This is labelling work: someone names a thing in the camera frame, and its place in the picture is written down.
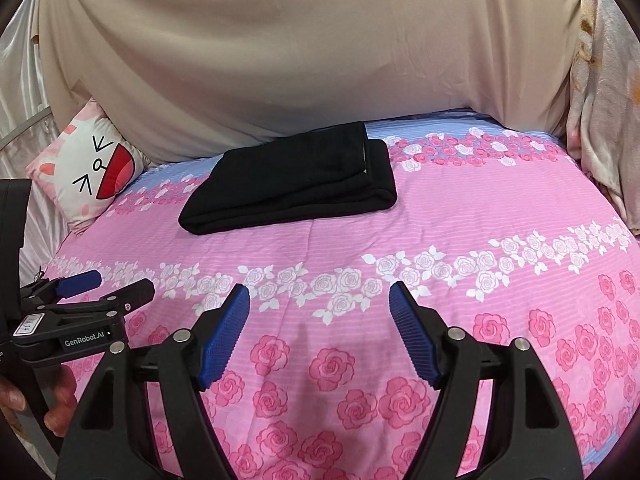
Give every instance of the beige fabric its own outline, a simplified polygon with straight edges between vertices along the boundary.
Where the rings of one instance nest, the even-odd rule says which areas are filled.
[[[562,130],[580,0],[42,0],[49,102],[156,162],[471,106]]]
[[[640,42],[614,0],[582,0],[569,154],[640,235]]]

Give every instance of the pillow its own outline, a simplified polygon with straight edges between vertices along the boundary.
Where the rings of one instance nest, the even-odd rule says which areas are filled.
[[[93,99],[27,166],[27,175],[80,234],[140,176],[145,156],[122,138]]]

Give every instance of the finger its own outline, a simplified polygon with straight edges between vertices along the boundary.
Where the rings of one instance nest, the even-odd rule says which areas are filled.
[[[16,412],[23,412],[27,408],[24,395],[4,377],[0,377],[0,404]]]
[[[59,404],[44,416],[44,423],[55,436],[65,436],[76,410],[75,406]]]
[[[75,392],[76,392],[76,378],[74,373],[66,365],[60,367],[60,371],[56,375],[56,384],[53,386],[53,395],[58,402],[67,404],[68,406],[77,405]]]

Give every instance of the bed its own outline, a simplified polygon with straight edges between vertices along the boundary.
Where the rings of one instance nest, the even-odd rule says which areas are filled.
[[[368,123],[367,133],[388,145],[390,210],[197,237],[178,214],[220,158],[167,164],[70,235],[47,275],[98,269],[102,286],[82,300],[152,280],[154,300],[127,319],[132,346],[190,327],[234,283],[249,288],[248,323],[203,394],[240,479],[402,478],[436,392],[388,313],[396,280],[478,340],[531,341],[587,476],[640,404],[631,232],[555,137],[469,110]],[[78,396],[99,360],[69,363]],[[483,383],[461,473],[478,462],[490,393]],[[163,465],[179,473],[159,388],[149,395]]]

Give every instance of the black towel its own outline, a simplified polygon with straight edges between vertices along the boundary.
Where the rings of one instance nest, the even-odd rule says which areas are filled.
[[[351,123],[229,150],[178,222],[205,235],[378,211],[397,198],[386,144]]]

